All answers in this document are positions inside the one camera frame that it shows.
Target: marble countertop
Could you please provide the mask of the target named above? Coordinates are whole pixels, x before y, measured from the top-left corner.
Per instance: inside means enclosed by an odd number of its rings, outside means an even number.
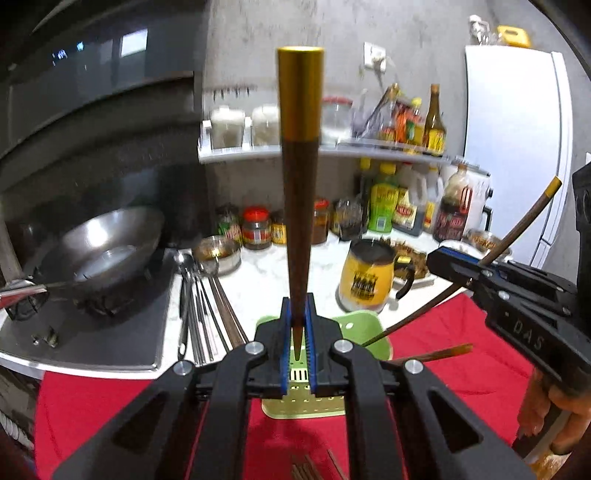
[[[416,238],[393,231],[389,236],[397,241],[405,241],[413,248],[425,252],[430,252],[439,245],[431,235],[426,233]],[[326,243],[313,246],[311,249],[308,291],[314,294],[316,310],[319,315],[336,317],[344,314],[337,304],[336,290],[348,250],[349,242],[339,242],[338,238],[332,233],[329,234]],[[221,277],[220,282],[247,337],[253,339],[257,320],[269,315],[279,316],[283,297],[289,296],[287,250],[285,247],[278,245],[273,245],[262,251],[251,251],[243,248],[241,266],[233,273]],[[156,378],[177,359],[177,344],[181,324],[178,317],[180,283],[180,276],[177,275],[173,282],[172,300],[168,307],[163,358],[160,367],[156,370],[124,372],[64,368],[31,362],[26,359],[12,357],[3,352],[0,352],[0,365],[35,378],[42,378],[45,371],[96,378]],[[204,285],[219,319],[209,283],[205,281]],[[379,314],[382,326],[386,328],[399,322],[449,285],[448,281],[435,278],[432,282],[413,287],[401,300],[395,299],[396,290],[392,290],[386,306]],[[217,349],[215,360],[219,360],[223,358],[225,350],[216,332],[214,332],[214,337]],[[193,359],[190,347],[187,349],[187,359]]]

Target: red lid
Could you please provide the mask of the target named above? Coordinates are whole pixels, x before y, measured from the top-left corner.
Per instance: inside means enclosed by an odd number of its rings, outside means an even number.
[[[328,208],[330,202],[327,199],[316,199],[314,200],[314,210],[322,210]]]
[[[322,99],[324,103],[338,103],[340,105],[353,105],[353,100],[347,97],[324,97]]]
[[[260,205],[249,207],[244,210],[245,222],[264,222],[269,219],[269,210]]]

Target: human hand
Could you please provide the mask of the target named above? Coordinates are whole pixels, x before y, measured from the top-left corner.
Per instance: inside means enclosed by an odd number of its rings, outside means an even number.
[[[542,431],[544,418],[550,411],[551,403],[562,410],[572,412],[567,424],[552,443],[555,452],[569,452],[583,437],[591,422],[591,394],[569,397],[555,385],[546,391],[542,378],[542,373],[534,369],[517,421],[523,433],[529,437]]]

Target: black stovetop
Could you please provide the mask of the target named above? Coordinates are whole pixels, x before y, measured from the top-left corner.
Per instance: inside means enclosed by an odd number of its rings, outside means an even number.
[[[6,319],[0,329],[0,351],[68,368],[158,368],[176,271],[175,253],[157,250],[141,274],[106,296],[73,301],[52,298],[50,293],[28,320]],[[50,329],[57,333],[55,348],[43,340],[34,342]]]

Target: wall outlet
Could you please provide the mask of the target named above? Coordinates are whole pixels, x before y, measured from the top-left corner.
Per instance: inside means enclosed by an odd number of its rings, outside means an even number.
[[[372,43],[365,42],[363,44],[363,63],[365,68],[373,70],[376,59],[382,59],[379,65],[379,70],[380,72],[384,73],[386,71],[386,49]]]

